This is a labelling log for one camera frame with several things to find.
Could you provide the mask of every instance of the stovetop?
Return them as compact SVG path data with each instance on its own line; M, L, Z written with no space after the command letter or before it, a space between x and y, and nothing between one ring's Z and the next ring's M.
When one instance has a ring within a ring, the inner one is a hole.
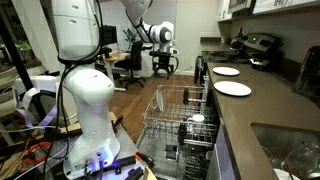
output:
M248 58L231 51L202 51L204 62L251 64Z

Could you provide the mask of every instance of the office chair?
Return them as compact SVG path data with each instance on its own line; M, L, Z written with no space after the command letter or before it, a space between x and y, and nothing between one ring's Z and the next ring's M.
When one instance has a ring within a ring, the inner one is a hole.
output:
M122 68L125 70L130 71L130 77L119 80L119 83L122 84L122 82L128 81L125 85L125 88L128 89L129 84L132 83L138 83L141 85L141 87L144 87L143 84L139 81L142 79L143 81L146 81L145 78L135 78L133 76L133 71L141 70L141 51L142 51L142 41L137 41L132 44L131 48L131 55L130 59L125 59L123 61L119 61L114 64L115 67Z

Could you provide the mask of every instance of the countertop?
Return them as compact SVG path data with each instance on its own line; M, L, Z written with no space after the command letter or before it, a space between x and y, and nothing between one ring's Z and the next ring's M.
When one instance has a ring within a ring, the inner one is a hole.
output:
M238 76L215 74L214 67L238 69ZM252 93L233 97L215 91L219 115L232 148L233 158L243 180L277 179L271 164L251 129L252 123L320 131L320 109L308 98L291 91L292 83L276 73L258 71L251 65L208 63L213 84L228 80L247 85Z

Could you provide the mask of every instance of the backsplash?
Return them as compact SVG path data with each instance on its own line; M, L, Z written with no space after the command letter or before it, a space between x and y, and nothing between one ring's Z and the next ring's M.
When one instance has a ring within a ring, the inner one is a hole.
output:
M320 45L320 11L299 14L259 15L232 22L230 34L234 37L243 28L243 34L258 32L279 37L283 41L284 57L302 63L308 49Z

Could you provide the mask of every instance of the microwave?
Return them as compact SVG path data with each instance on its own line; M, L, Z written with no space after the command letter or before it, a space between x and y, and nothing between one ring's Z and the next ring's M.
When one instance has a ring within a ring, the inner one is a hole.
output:
M229 13L252 14L255 0L230 0Z

